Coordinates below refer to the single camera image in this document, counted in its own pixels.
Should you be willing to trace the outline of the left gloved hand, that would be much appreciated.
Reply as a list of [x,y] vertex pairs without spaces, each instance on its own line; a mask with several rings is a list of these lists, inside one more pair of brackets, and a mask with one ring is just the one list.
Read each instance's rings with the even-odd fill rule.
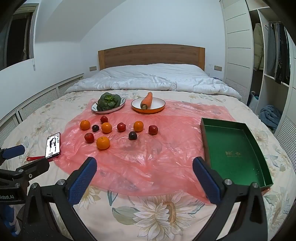
[[21,231],[12,205],[1,204],[1,235],[18,237]]

